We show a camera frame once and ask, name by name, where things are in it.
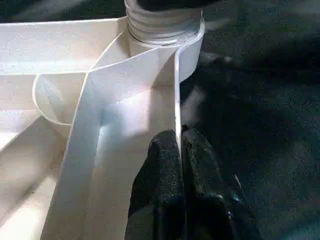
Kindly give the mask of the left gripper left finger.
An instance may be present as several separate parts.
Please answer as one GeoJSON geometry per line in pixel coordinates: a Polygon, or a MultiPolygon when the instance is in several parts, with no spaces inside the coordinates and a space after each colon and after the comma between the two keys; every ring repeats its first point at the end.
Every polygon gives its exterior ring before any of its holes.
{"type": "Polygon", "coordinates": [[[156,134],[131,189],[127,240],[184,240],[186,210],[180,153],[173,130],[156,134]]]}

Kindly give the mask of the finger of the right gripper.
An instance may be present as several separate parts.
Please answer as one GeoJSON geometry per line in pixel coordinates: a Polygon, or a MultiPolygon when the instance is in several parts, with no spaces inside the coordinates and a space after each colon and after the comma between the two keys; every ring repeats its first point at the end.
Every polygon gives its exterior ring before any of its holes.
{"type": "Polygon", "coordinates": [[[147,11],[166,11],[203,8],[219,1],[220,0],[138,0],[138,4],[147,11]]]}

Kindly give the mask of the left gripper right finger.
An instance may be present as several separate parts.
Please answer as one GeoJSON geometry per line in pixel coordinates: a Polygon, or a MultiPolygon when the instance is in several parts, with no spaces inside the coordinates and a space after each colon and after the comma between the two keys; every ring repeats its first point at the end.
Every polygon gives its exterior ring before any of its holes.
{"type": "Polygon", "coordinates": [[[190,240],[254,240],[256,221],[236,174],[196,129],[182,133],[190,240]]]}

